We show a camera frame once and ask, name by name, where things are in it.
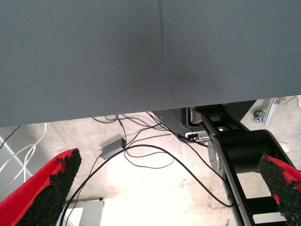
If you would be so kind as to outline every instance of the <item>white floor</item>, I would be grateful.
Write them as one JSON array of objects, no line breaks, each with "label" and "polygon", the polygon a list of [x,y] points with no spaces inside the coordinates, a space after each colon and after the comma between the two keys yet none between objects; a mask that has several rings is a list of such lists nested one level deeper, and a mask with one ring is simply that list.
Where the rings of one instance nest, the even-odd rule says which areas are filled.
[{"label": "white floor", "polygon": [[[259,100],[242,119],[249,129],[263,129],[263,126],[251,122],[254,110],[265,110],[268,100]],[[145,118],[146,113],[135,113]],[[141,129],[128,120],[123,120],[128,140]],[[43,124],[23,125],[8,140],[8,144],[17,151],[35,142],[43,133]],[[15,127],[0,128],[0,135],[6,137]],[[272,125],[268,128],[287,152],[293,163],[301,169],[301,109],[297,99],[279,106]],[[157,130],[147,130],[139,138],[166,134]],[[82,164],[75,178],[70,194],[87,177],[90,168],[104,146],[123,137],[123,130],[118,122],[101,124],[93,119],[79,119],[48,123],[46,136],[37,146],[35,155],[29,163],[29,170],[36,172],[58,153],[77,147],[82,156]],[[174,137],[158,137],[141,141],[140,144],[153,144],[172,152],[186,164],[197,177],[223,201],[227,201],[222,183],[197,158],[189,147],[178,142]],[[193,145],[206,160],[207,150]],[[131,150],[132,154],[151,153],[156,150],[139,148]],[[23,160],[26,153],[20,155]],[[162,166],[171,158],[157,154],[144,159],[133,159],[137,164]],[[247,197],[269,195],[269,191],[259,174],[239,175]],[[105,199],[102,226],[234,226],[231,210],[221,206],[204,191],[202,187],[176,162],[164,169],[137,168],[130,165],[123,155],[117,156],[101,169],[85,186],[80,198]]]}]

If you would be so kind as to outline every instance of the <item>gray cloth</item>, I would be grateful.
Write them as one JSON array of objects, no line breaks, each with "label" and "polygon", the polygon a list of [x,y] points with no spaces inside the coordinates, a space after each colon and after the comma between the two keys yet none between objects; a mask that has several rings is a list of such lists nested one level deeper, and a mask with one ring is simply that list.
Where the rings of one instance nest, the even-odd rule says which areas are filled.
[{"label": "gray cloth", "polygon": [[300,94],[299,0],[0,3],[0,127]]}]

